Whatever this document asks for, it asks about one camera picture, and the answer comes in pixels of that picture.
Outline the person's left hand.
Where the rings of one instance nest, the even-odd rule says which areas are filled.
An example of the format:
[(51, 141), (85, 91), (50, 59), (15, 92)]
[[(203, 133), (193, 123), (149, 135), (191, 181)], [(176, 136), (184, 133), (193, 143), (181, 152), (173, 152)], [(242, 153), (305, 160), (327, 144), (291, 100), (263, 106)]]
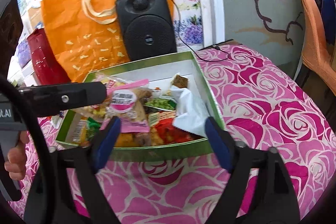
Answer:
[(4, 163), (5, 170), (13, 180), (22, 180), (26, 175), (26, 145), (29, 143), (27, 132), (21, 132), (18, 144), (11, 148)]

